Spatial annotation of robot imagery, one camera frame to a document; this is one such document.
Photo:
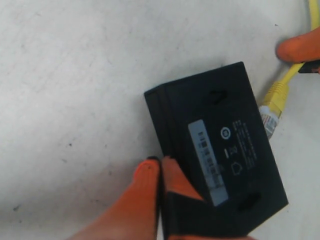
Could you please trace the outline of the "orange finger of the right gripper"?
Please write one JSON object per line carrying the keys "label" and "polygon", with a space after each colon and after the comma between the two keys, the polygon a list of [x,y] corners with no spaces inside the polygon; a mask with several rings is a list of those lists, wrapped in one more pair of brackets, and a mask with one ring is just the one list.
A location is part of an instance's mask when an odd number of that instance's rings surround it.
{"label": "orange finger of the right gripper", "polygon": [[320,59],[320,30],[314,29],[281,42],[276,48],[277,57],[289,63],[311,62]]}
{"label": "orange finger of the right gripper", "polygon": [[320,61],[305,62],[299,69],[300,74],[319,74],[320,73]]}

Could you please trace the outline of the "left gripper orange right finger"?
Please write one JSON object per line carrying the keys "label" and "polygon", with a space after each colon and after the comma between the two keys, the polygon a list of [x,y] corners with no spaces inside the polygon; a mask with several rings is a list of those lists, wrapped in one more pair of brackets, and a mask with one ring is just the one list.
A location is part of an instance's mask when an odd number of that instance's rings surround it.
{"label": "left gripper orange right finger", "polygon": [[218,234],[218,217],[189,182],[176,159],[165,156],[162,168],[162,229],[165,240],[251,240],[248,235]]}

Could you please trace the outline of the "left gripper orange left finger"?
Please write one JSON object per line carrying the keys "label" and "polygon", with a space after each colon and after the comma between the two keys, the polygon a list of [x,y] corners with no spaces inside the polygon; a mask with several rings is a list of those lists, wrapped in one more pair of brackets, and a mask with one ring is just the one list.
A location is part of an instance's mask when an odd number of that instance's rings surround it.
{"label": "left gripper orange left finger", "polygon": [[155,240],[159,208],[160,161],[147,158],[136,168],[131,184],[95,222],[70,240]]}

